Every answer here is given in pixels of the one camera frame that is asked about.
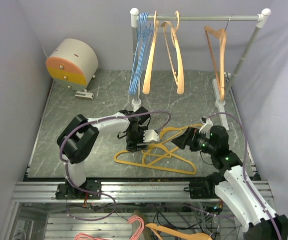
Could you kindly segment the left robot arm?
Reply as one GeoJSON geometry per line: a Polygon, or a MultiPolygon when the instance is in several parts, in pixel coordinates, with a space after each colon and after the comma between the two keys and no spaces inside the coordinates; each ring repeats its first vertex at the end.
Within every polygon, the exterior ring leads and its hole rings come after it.
{"type": "Polygon", "coordinates": [[[88,183],[84,173],[84,161],[89,156],[97,138],[117,133],[126,138],[126,150],[134,153],[147,148],[144,133],[148,130],[151,115],[144,107],[137,111],[121,110],[102,118],[86,118],[76,115],[57,139],[60,157],[67,164],[66,175],[70,180],[60,184],[56,198],[79,199],[88,196],[86,190],[100,192],[100,184],[88,183]]]}

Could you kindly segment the beige plastic hanger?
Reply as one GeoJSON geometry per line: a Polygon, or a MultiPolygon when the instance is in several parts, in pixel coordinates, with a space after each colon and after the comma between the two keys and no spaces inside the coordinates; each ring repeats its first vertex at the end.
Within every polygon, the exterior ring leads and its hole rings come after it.
{"type": "Polygon", "coordinates": [[[181,95],[184,93],[184,69],[183,69],[183,61],[182,61],[182,55],[181,55],[181,50],[180,50],[180,46],[179,46],[179,41],[178,41],[178,38],[176,35],[176,32],[177,32],[179,25],[180,25],[180,15],[179,15],[178,11],[175,11],[175,16],[177,18],[177,24],[175,27],[173,26],[173,24],[170,21],[166,20],[161,24],[161,28],[163,29],[163,36],[164,36],[165,43],[166,43],[166,49],[167,49],[167,53],[168,53],[168,58],[169,58],[173,78],[174,78],[174,81],[177,85],[177,94],[181,95]],[[167,32],[166,32],[167,26],[169,26],[169,28],[170,28],[170,36],[171,36],[171,40],[172,40],[172,45],[176,51],[177,68],[178,68],[177,71],[175,71],[175,69],[174,69],[174,65],[173,65],[171,53],[170,53],[170,48],[168,45],[167,32]]]}
{"type": "Polygon", "coordinates": [[[151,47],[150,47],[145,77],[144,77],[144,83],[143,83],[143,88],[142,88],[142,92],[145,95],[148,95],[150,92],[151,75],[152,75],[152,67],[153,67],[156,39],[157,39],[157,34],[158,34],[158,27],[159,27],[159,21],[157,20],[157,11],[155,11],[155,13],[154,13],[154,31],[153,31],[152,42],[151,42],[151,47]]]}

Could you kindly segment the yellow plastic hanger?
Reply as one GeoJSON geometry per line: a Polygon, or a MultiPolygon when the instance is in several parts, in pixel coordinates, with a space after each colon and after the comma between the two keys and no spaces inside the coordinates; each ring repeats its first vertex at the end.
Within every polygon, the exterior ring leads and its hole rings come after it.
{"type": "Polygon", "coordinates": [[[161,143],[154,143],[154,144],[149,145],[147,150],[141,151],[141,162],[131,162],[131,161],[119,159],[121,155],[131,154],[131,152],[127,150],[121,150],[117,152],[114,156],[114,161],[116,163],[123,164],[123,165],[130,165],[130,166],[132,165],[136,167],[160,170],[160,171],[165,171],[165,172],[172,172],[172,173],[191,175],[191,176],[196,174],[197,167],[190,160],[187,160],[183,158],[182,156],[175,154],[177,150],[179,150],[178,147],[174,147],[169,150],[166,146],[164,146],[161,143]],[[163,151],[163,154],[152,153],[151,150],[153,149],[160,149],[163,151]],[[168,167],[168,166],[158,165],[158,163],[160,161],[163,161],[164,159],[166,160],[176,159],[180,162],[188,164],[192,168],[192,170],[188,171],[188,170],[178,169],[177,167],[168,167]]]}
{"type": "Polygon", "coordinates": [[[185,159],[182,156],[176,154],[176,151],[179,149],[177,146],[174,146],[171,149],[168,149],[166,144],[170,144],[171,140],[174,140],[175,137],[181,135],[188,127],[201,127],[201,124],[194,124],[183,127],[166,127],[160,133],[160,142],[152,143],[149,145],[148,149],[142,151],[142,162],[141,167],[161,170],[166,172],[173,172],[185,175],[194,175],[197,172],[196,166],[190,161],[185,159]],[[188,164],[192,168],[191,171],[178,169],[177,167],[167,167],[160,166],[158,163],[163,160],[178,160],[180,163],[188,164]]]}

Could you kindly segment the brown wooden hanger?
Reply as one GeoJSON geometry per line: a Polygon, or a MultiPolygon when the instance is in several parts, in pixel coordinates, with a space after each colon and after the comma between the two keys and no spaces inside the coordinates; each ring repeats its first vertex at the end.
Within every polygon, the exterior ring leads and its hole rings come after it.
{"type": "Polygon", "coordinates": [[[227,45],[227,32],[229,22],[231,21],[233,15],[230,15],[225,28],[220,28],[218,30],[213,29],[210,26],[204,26],[204,31],[210,51],[210,56],[214,68],[214,73],[217,81],[217,87],[219,91],[219,101],[223,102],[225,98],[225,51],[227,45]],[[219,69],[217,69],[213,48],[210,41],[210,35],[215,37],[219,41],[219,69]]]}

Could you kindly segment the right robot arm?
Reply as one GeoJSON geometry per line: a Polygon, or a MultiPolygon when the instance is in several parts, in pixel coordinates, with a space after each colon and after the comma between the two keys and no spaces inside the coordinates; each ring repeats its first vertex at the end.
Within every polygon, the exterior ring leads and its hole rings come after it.
{"type": "Polygon", "coordinates": [[[216,172],[206,177],[204,192],[223,200],[242,225],[246,240],[288,238],[288,218],[279,215],[254,186],[242,161],[230,150],[229,135],[223,126],[212,126],[209,136],[189,127],[172,143],[181,150],[188,147],[211,157],[216,172]]]}

